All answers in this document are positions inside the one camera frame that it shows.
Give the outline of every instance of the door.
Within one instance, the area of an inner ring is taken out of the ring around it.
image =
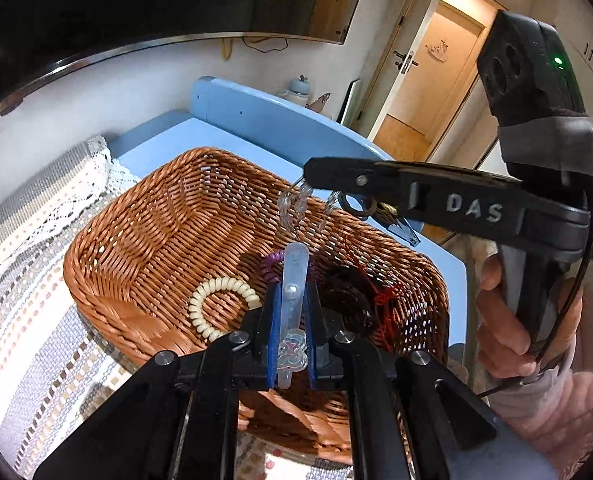
[[[385,53],[383,66],[377,79],[366,92],[359,118],[353,128],[364,137],[369,137],[373,131],[373,138],[379,130],[386,115],[387,108],[384,107],[388,96],[403,82],[414,52],[438,4],[439,0],[406,0],[403,18],[394,32],[394,41],[391,41]]]
[[[432,143],[437,117],[452,92],[459,89],[459,78],[476,55],[475,48],[484,30],[481,23],[440,2],[388,115]],[[384,121],[375,137],[378,146],[385,126]]]

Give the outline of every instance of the screw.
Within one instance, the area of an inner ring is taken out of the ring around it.
[[[425,366],[430,362],[430,356],[427,352],[423,350],[415,350],[410,354],[410,359],[413,360],[413,363],[419,366]]]
[[[227,338],[230,339],[230,343],[241,345],[250,338],[250,335],[243,330],[236,330],[235,332],[232,332]]]
[[[334,339],[337,343],[341,344],[352,343],[352,341],[354,341],[354,334],[348,330],[339,330],[339,332],[334,335]]]
[[[159,366],[167,366],[172,361],[174,361],[174,354],[169,350],[163,350],[154,356],[154,362]]]

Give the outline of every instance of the black television screen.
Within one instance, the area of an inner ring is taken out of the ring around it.
[[[157,44],[218,36],[342,43],[358,0],[0,0],[0,114],[50,80]]]

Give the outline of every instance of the black cable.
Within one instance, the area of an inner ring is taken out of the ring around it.
[[[270,48],[269,50],[261,50],[260,48],[255,47],[254,45],[250,45],[245,41],[245,38],[241,38],[241,41],[243,41],[243,44],[248,47],[248,48],[253,48],[254,50],[257,50],[258,52],[262,53],[262,54],[267,54],[268,52],[281,52],[282,50],[285,50],[289,45],[288,45],[288,38],[283,38],[283,40],[286,42],[286,46],[283,46],[281,48]]]
[[[554,341],[555,337],[557,336],[557,332],[561,323],[565,319],[568,311],[574,304],[574,299],[576,298],[577,293],[581,288],[581,284],[583,283],[583,279],[585,277],[585,273],[588,270],[588,266],[590,265],[590,255],[592,254],[592,247],[593,247],[593,192],[586,193],[588,199],[588,208],[590,209],[590,225],[588,228],[588,239],[585,243],[585,248],[583,249],[583,257],[581,258],[581,263],[579,264],[579,270],[574,278],[573,286],[568,293],[567,298],[565,298],[565,303],[563,304],[563,308],[559,312],[557,316],[557,320],[555,324],[552,326],[552,330],[550,334],[547,336],[545,343],[539,353],[537,354],[537,365],[541,364],[543,357],[547,353],[547,350],[550,348],[552,341]],[[506,390],[515,384],[519,384],[524,377],[516,376],[516,377],[509,377],[507,379],[503,379],[501,384],[495,386],[494,388],[490,388],[489,390],[484,391],[483,393],[479,394],[479,397],[487,397],[489,395],[495,394],[502,390]]]

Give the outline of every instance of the purple spiral hair tie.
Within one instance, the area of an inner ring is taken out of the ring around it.
[[[268,283],[278,283],[281,281],[281,276],[276,273],[272,268],[274,264],[279,264],[283,261],[286,256],[286,251],[279,249],[273,253],[268,254],[263,258],[263,262],[260,264],[260,275]],[[319,273],[315,269],[312,260],[307,263],[307,281],[317,282],[319,280]]]

